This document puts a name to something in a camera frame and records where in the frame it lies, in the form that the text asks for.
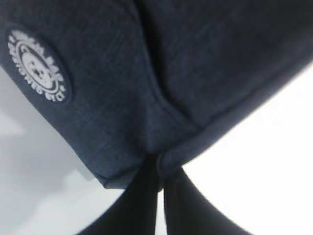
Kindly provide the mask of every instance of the bag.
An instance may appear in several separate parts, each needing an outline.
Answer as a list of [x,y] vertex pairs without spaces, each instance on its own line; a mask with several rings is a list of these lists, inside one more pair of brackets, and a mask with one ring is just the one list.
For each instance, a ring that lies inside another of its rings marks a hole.
[[0,63],[106,188],[81,234],[247,234],[181,166],[312,60],[308,0],[2,0]]

